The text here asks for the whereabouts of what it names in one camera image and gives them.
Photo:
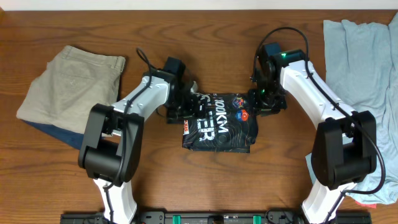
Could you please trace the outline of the black orange patterned jersey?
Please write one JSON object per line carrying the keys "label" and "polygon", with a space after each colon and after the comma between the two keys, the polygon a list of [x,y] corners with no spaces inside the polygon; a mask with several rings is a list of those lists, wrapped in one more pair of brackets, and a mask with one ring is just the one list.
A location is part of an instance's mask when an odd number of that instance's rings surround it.
{"label": "black orange patterned jersey", "polygon": [[182,147],[191,151],[250,153],[258,125],[247,93],[197,93],[205,115],[184,121]]}

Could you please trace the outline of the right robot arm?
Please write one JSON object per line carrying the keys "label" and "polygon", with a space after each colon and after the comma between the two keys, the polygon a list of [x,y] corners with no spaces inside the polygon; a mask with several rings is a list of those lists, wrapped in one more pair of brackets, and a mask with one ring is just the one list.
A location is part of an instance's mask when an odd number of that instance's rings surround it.
{"label": "right robot arm", "polygon": [[315,129],[310,162],[315,182],[301,205],[305,223],[326,223],[335,218],[344,190],[376,170],[376,120],[370,112],[357,112],[319,77],[302,50],[282,51],[277,43],[264,45],[256,56],[252,81],[256,112],[262,116],[286,109],[290,93]]}

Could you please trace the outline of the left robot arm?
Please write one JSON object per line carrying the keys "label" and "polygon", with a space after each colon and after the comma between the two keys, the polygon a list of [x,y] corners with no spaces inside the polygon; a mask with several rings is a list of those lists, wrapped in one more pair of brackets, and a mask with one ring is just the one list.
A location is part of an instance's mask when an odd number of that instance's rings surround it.
{"label": "left robot arm", "polygon": [[125,98],[110,106],[96,104],[89,113],[78,165],[101,191],[107,223],[131,223],[137,203],[131,179],[139,165],[145,121],[160,106],[175,117],[200,114],[198,85],[183,72],[151,68]]}

